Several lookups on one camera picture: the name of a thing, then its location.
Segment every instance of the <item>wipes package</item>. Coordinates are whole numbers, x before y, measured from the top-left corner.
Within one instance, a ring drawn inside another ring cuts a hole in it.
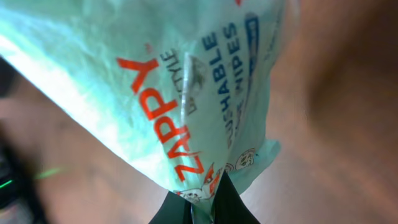
[[[207,214],[274,160],[283,0],[0,0],[0,54],[117,156]]]

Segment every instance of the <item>dark object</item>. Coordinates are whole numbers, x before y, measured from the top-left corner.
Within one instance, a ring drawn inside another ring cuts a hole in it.
[[[0,224],[3,223],[48,222],[32,179],[26,175],[11,148],[0,145]]]
[[[190,202],[169,192],[149,224],[192,224],[191,206]],[[216,214],[214,224],[259,223],[242,202],[226,172],[221,178],[213,208]]]
[[[15,78],[15,69],[0,57],[0,98],[9,93]]]

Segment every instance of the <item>printed logo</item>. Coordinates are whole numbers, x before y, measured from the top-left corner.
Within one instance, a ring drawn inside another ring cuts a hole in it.
[[[225,172],[229,172],[229,171],[232,171],[232,170],[234,170],[235,168],[234,168],[234,165],[232,165],[232,164],[226,164],[225,165]]]
[[[249,82],[248,82],[248,96],[250,95],[252,76],[257,65],[257,55],[259,51],[259,17],[254,13],[247,13],[245,18],[246,35],[248,37],[249,45]]]
[[[238,161],[236,161],[235,169],[240,170],[251,166],[254,164],[254,154],[256,150],[254,148],[247,150],[239,157]]]
[[[197,188],[197,189],[177,191],[176,194],[187,199],[191,203],[198,203],[201,200],[212,198],[216,193],[216,188],[218,182],[221,179],[221,171],[222,171],[222,169],[219,169],[215,174],[215,176],[213,177],[214,175],[213,166],[214,163],[210,166],[206,174],[205,181],[203,182],[203,185],[200,189]]]
[[[162,60],[169,60],[173,58],[170,54],[165,54],[165,57],[160,56]],[[177,108],[178,101],[171,100],[165,101],[161,91],[156,90],[155,88],[150,88],[148,86],[143,85],[147,76],[150,75],[156,68],[159,67],[159,63],[156,58],[148,62],[137,62],[133,60],[127,60],[123,58],[117,58],[117,62],[121,68],[129,69],[135,71],[136,78],[134,82],[131,84],[130,88],[134,95],[138,95],[139,102],[141,108],[145,115],[147,116],[147,120],[150,122],[154,122],[154,132],[156,133],[159,141],[164,145],[169,142],[171,139],[179,136],[179,140],[169,149],[167,148],[167,157],[169,159],[175,159],[177,157],[191,157],[196,166],[190,167],[184,164],[178,164],[174,167],[176,174],[178,175],[181,182],[184,182],[186,177],[185,174],[193,173],[193,174],[202,174],[204,173],[204,168],[202,166],[201,160],[199,158],[199,152],[190,152],[190,148],[188,142],[191,138],[191,134],[189,132],[189,128],[187,125],[182,126],[181,128],[177,128],[174,124],[174,120],[168,116],[169,111],[172,111]],[[170,68],[171,65],[175,65],[178,62],[174,60],[171,62],[167,68]],[[148,104],[149,100],[152,102],[155,100],[157,102],[157,106],[155,108],[151,108],[150,104]],[[164,131],[160,127],[164,127],[167,125],[168,131]]]

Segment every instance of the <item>light green package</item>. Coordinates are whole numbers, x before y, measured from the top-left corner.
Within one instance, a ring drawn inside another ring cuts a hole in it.
[[[273,161],[283,0],[0,0],[0,54],[137,170],[207,214]]]

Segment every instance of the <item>blurred background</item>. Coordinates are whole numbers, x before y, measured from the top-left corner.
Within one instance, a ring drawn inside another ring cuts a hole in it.
[[[242,194],[261,223],[398,223],[398,2],[302,0],[272,73],[267,137],[282,152]],[[167,193],[20,77],[2,134],[54,223],[148,223]]]

